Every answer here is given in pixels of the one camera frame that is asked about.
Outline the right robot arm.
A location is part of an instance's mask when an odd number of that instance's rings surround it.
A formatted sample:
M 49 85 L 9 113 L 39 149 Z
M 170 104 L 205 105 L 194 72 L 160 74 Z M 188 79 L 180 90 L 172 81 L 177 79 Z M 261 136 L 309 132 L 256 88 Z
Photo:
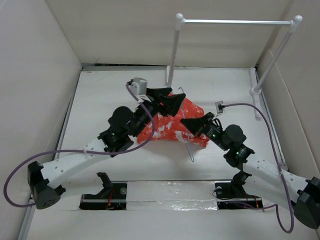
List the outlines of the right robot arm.
M 180 121 L 195 137 L 205 135 L 225 151 L 224 158 L 239 172 L 233 177 L 231 191 L 237 197 L 245 194 L 261 197 L 287 210 L 308 228 L 320 227 L 320 180 L 290 173 L 260 157 L 245 146 L 247 137 L 240 126 L 222 128 L 214 114 L 183 118 Z

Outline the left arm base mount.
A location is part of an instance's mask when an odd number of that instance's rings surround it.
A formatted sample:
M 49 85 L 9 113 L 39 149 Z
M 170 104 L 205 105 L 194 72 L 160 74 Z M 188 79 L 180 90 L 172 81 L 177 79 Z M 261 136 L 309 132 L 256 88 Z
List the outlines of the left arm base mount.
M 127 182 L 112 182 L 105 172 L 98 172 L 102 190 L 97 194 L 83 194 L 79 209 L 87 211 L 124 211 L 127 209 Z

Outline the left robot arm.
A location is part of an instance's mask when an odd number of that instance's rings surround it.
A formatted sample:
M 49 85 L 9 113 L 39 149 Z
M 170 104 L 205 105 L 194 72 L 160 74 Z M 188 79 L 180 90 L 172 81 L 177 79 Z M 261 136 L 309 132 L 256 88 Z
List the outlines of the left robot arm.
M 135 111 L 126 106 L 116 108 L 108 119 L 109 128 L 82 149 L 65 150 L 64 157 L 27 166 L 27 182 L 33 196 L 35 207 L 43 210 L 55 205 L 69 190 L 66 182 L 73 175 L 101 161 L 118 155 L 133 152 L 146 142 L 133 147 L 131 137 L 137 137 L 151 124 L 155 132 L 154 117 L 176 116 L 186 97 L 184 93 L 172 94 L 172 88 L 148 88 L 147 100 L 139 102 Z

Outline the blue wire hanger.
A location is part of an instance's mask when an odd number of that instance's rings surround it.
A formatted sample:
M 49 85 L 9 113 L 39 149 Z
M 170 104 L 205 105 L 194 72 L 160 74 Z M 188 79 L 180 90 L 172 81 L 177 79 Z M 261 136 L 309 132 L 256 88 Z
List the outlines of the blue wire hanger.
M 183 119 L 185 118 L 184 103 L 185 102 L 182 103 L 182 107 L 181 107 Z M 190 158 L 191 162 L 194 163 L 195 162 L 195 157 L 194 157 L 194 152 L 193 152 L 193 149 L 192 149 L 192 146 L 191 146 L 191 137 L 190 137 L 188 129 L 186 127 L 184 127 L 184 128 L 185 128 L 186 136 L 187 136 L 187 140 L 185 142 L 185 146 L 186 146 L 186 149 L 187 149 L 187 152 L 188 152 L 188 155 L 189 155 L 189 158 Z

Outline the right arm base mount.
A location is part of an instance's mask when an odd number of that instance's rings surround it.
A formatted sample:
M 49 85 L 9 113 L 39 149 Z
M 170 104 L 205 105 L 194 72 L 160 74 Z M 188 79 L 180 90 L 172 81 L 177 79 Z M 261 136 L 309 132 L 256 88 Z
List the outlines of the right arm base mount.
M 237 173 L 231 180 L 221 180 L 214 183 L 212 195 L 217 199 L 219 210 L 259 209 L 263 207 L 260 197 L 249 195 L 243 189 L 245 180 L 250 175 Z

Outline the red white patterned trousers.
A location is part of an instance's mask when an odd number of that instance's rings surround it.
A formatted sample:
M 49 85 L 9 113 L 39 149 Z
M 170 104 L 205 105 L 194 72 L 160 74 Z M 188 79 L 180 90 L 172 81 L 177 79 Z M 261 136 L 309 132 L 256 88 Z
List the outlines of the red white patterned trousers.
M 184 99 L 184 114 L 185 118 L 200 118 L 205 115 L 205 111 L 200 106 L 193 103 L 188 98 Z M 180 123 L 180 120 L 183 119 L 182 115 L 182 104 L 176 116 L 162 116 L 161 114 L 157 114 L 154 116 L 155 122 L 155 132 L 153 137 L 151 138 L 153 141 L 155 140 L 169 140 L 175 142 L 186 143 L 187 135 L 185 126 Z M 190 142 L 202 148 L 207 147 L 207 143 L 209 139 L 206 136 L 195 137 L 190 132 Z

